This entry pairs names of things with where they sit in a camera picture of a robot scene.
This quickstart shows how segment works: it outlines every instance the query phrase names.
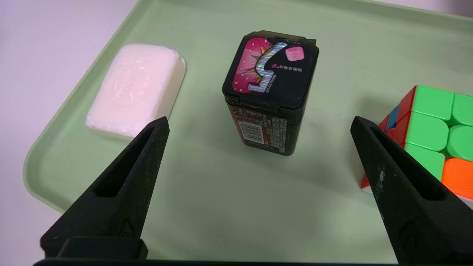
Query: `white soap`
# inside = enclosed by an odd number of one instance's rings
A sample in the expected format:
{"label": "white soap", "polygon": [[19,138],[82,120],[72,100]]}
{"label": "white soap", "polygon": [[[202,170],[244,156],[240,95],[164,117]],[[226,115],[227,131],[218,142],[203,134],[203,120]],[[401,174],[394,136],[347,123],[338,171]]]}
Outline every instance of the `white soap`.
{"label": "white soap", "polygon": [[184,73],[185,61],[172,49],[125,45],[102,82],[86,126],[134,138],[149,122],[169,118]]}

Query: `barcode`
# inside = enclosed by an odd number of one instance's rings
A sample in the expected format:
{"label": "barcode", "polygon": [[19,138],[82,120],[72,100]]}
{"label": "barcode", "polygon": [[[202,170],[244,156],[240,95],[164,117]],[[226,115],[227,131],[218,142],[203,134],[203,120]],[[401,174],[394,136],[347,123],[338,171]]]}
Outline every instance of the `barcode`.
{"label": "barcode", "polygon": [[264,144],[263,130],[260,125],[242,121],[238,121],[238,123],[240,124],[241,133],[243,134],[244,139]]}

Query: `container lid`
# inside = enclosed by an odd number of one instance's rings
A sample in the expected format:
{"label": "container lid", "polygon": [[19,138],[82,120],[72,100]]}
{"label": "container lid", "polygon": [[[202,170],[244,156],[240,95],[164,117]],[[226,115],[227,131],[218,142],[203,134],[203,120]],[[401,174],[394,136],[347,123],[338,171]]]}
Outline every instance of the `container lid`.
{"label": "container lid", "polygon": [[223,93],[254,107],[302,108],[318,54],[313,39],[269,31],[250,33],[240,43]]}

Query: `black plastic container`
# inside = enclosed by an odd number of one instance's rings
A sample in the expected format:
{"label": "black plastic container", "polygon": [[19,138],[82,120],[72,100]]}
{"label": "black plastic container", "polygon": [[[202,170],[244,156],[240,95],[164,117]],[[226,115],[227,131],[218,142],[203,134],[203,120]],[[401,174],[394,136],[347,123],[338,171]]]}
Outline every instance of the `black plastic container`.
{"label": "black plastic container", "polygon": [[223,94],[244,144],[294,152],[319,55],[315,43],[270,31],[243,37]]}

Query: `nutrition label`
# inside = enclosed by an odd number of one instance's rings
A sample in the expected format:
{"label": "nutrition label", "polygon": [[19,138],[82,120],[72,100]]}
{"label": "nutrition label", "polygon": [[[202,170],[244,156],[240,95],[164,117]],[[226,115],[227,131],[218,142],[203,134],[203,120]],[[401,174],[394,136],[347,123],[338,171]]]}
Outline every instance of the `nutrition label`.
{"label": "nutrition label", "polygon": [[278,153],[286,151],[286,119],[231,105],[228,108],[245,144]]}

